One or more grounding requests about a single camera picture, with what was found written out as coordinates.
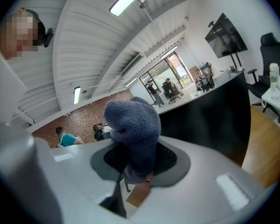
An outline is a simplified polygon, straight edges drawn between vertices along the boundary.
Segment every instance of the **white corrugated ceiling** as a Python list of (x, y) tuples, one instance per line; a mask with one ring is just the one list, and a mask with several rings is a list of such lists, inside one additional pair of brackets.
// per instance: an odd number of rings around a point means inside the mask
[(46, 29), (55, 31), (48, 48), (41, 47), (11, 62), (28, 88), (19, 108), (35, 122), (72, 106), (77, 86), (87, 90), (81, 100), (109, 92), (135, 54), (150, 56), (142, 59), (124, 81), (145, 67), (151, 57), (165, 51), (161, 38), (167, 39), (168, 48), (184, 36), (190, 0), (148, 0), (153, 25), (137, 1), (121, 16), (114, 16), (109, 8), (115, 1), (18, 0), (14, 4), (13, 9), (35, 10)]

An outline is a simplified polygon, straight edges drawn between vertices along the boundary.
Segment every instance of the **plastic bottle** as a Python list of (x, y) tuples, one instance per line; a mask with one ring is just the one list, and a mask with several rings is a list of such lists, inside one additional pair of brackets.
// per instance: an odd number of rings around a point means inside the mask
[(278, 99), (279, 66), (276, 63), (270, 64), (271, 98)]

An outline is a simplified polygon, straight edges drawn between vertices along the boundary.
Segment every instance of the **gray plush fabric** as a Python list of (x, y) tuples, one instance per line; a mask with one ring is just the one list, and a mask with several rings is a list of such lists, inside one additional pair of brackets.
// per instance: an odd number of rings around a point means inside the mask
[(158, 113), (145, 100), (133, 97), (130, 101), (110, 101), (105, 119), (112, 128), (115, 142), (129, 149), (129, 165), (123, 175), (129, 183), (139, 183), (154, 169), (156, 144), (161, 133)]

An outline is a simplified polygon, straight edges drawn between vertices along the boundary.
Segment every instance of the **television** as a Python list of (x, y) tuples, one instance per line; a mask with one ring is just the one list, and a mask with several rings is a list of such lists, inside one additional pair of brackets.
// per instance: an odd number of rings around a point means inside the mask
[(224, 13), (215, 24), (210, 23), (210, 26), (211, 30), (206, 35), (205, 40), (218, 58), (248, 50), (242, 37)]

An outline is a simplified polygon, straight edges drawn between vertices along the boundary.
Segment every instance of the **headphones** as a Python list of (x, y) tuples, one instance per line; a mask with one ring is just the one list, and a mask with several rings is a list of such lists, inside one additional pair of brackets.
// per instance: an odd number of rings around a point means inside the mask
[(31, 14), (33, 17), (35, 17), (39, 23), (38, 25), (38, 35), (40, 36), (41, 35), (41, 38), (42, 39), (39, 39), (38, 40), (38, 46), (41, 46), (43, 45), (44, 47), (48, 47), (53, 36), (54, 36), (54, 31), (52, 28), (49, 28), (47, 32), (46, 31), (46, 28), (43, 24), (43, 22), (39, 19), (39, 16), (38, 14), (35, 12), (35, 11), (32, 11), (30, 9), (26, 9), (26, 12), (28, 12), (29, 14)]

